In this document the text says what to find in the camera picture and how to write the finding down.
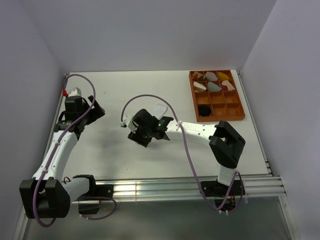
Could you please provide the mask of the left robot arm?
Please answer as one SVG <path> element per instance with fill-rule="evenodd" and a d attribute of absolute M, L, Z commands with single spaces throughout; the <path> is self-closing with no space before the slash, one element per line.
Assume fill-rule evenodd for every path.
<path fill-rule="evenodd" d="M 57 219 L 67 216 L 71 203 L 80 197 L 91 200 L 98 188 L 91 174 L 74 176 L 75 182 L 62 184 L 63 173 L 73 148 L 85 127 L 105 115 L 105 110 L 90 95 L 68 95 L 65 110 L 53 128 L 52 141 L 39 169 L 19 186 L 26 216 L 29 219 Z"/>

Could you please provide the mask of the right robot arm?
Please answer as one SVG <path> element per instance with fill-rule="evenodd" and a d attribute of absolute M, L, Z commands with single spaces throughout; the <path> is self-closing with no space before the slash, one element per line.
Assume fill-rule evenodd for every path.
<path fill-rule="evenodd" d="M 217 191 L 227 195 L 233 190 L 233 178 L 246 141 L 229 122 L 205 125 L 178 121 L 170 116 L 158 119 L 146 109 L 141 109 L 134 116 L 124 115 L 121 126 L 129 128 L 128 139 L 145 148 L 152 139 L 191 141 L 209 146 L 220 166 Z"/>

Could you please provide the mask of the white brown rolled sock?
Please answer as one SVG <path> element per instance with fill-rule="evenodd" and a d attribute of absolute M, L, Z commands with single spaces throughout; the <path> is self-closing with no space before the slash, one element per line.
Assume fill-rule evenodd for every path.
<path fill-rule="evenodd" d="M 193 82 L 194 91 L 198 93 L 203 93 L 207 91 L 207 87 L 200 82 Z"/>

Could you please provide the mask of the brown orange rolled sock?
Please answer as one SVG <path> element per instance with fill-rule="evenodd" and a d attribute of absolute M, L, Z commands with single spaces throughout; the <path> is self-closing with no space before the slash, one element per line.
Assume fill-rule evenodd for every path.
<path fill-rule="evenodd" d="M 198 71 L 194 71 L 191 76 L 193 81 L 203 82 L 206 80 L 206 76 L 203 73 Z"/>

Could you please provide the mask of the orange compartment tray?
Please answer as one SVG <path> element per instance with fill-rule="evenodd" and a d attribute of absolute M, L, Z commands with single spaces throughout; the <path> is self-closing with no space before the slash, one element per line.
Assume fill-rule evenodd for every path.
<path fill-rule="evenodd" d="M 219 91 L 219 92 L 210 92 L 208 91 L 207 79 L 205 81 L 194 81 L 192 79 L 193 72 L 201 72 L 205 75 L 206 72 L 213 72 L 218 77 L 218 72 L 225 73 L 229 76 L 231 84 L 235 87 L 235 91 Z M 239 91 L 236 87 L 235 77 L 232 75 L 230 70 L 192 70 L 188 74 L 191 94 L 193 98 L 193 105 L 195 111 L 195 117 L 197 122 L 206 123 L 206 122 L 219 122 L 219 121 L 242 121 L 246 114 L 240 99 Z M 194 89 L 194 82 L 200 82 L 205 85 L 207 91 L 205 92 L 196 92 Z M 213 83 L 221 86 L 219 77 L 217 81 L 212 81 Z M 211 116 L 201 117 L 199 116 L 198 106 L 199 105 L 209 105 L 212 114 Z"/>

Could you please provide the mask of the grey teal rolled sock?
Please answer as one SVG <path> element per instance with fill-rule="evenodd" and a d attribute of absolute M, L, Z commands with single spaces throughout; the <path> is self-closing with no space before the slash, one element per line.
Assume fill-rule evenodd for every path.
<path fill-rule="evenodd" d="M 207 83 L 207 89 L 209 92 L 220 92 L 222 90 L 222 88 L 219 85 L 211 81 Z"/>

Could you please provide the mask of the grey white rolled sock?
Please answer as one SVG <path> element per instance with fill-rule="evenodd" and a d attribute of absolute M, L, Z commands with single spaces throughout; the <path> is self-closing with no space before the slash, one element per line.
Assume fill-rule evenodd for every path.
<path fill-rule="evenodd" d="M 207 71 L 204 76 L 207 79 L 207 81 L 210 82 L 215 82 L 219 80 L 219 78 L 216 76 L 214 72 Z"/>

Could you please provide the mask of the pink maroon rolled sock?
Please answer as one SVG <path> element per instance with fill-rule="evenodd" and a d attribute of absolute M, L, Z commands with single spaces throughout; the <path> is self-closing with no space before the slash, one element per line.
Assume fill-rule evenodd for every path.
<path fill-rule="evenodd" d="M 229 80 L 224 80 L 221 82 L 221 88 L 224 92 L 230 92 L 235 91 L 235 87 L 232 85 L 232 83 Z"/>

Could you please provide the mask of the yellow rolled sock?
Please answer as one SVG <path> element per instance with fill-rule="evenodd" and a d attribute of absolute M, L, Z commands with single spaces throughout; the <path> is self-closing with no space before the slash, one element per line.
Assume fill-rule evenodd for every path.
<path fill-rule="evenodd" d="M 219 71 L 217 73 L 217 75 L 218 75 L 218 78 L 219 78 L 220 81 L 228 81 L 228 80 L 230 80 L 230 77 L 227 74 L 223 73 L 223 72 Z"/>

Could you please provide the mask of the aluminium front rail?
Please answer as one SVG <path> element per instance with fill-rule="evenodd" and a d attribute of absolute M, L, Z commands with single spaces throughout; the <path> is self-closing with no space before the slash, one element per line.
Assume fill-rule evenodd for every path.
<path fill-rule="evenodd" d="M 75 200 L 76 203 L 88 203 L 112 201 L 118 202 L 150 202 L 150 201 L 183 201 L 202 199 L 209 204 L 218 201 L 224 205 L 227 200 L 237 199 L 246 200 L 250 197 L 280 197 L 285 196 L 286 192 L 280 177 L 240 177 L 235 176 L 233 182 L 228 186 L 225 197 L 206 197 L 202 187 L 202 181 L 215 181 L 213 179 L 196 180 L 191 177 L 187 178 L 156 178 L 149 180 L 95 180 L 96 185 L 113 185 L 113 197 L 104 197 L 101 200 Z M 245 189 L 245 195 L 229 196 L 229 192 L 235 180 L 240 180 Z"/>

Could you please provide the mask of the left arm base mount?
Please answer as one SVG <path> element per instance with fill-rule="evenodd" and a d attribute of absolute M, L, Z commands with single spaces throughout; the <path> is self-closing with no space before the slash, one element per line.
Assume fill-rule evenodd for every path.
<path fill-rule="evenodd" d="M 103 198 L 112 198 L 114 193 L 114 185 L 113 184 L 98 184 L 93 190 L 89 190 L 87 193 L 79 196 L 77 201 L 85 201 L 85 200 L 102 200 Z"/>

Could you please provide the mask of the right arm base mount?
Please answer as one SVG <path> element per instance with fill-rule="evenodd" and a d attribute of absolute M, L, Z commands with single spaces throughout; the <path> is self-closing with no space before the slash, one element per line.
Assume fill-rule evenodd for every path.
<path fill-rule="evenodd" d="M 219 183 L 217 180 L 210 180 L 210 181 L 201 181 L 201 188 L 204 192 L 204 195 L 206 197 L 220 197 L 220 198 L 224 198 L 227 190 L 228 190 L 228 186 L 223 185 L 222 183 Z M 242 182 L 238 179 L 236 179 L 233 182 L 233 185 L 230 189 L 230 192 L 228 194 L 229 197 L 232 196 L 241 196 L 241 195 L 245 195 L 246 191 L 242 185 Z"/>

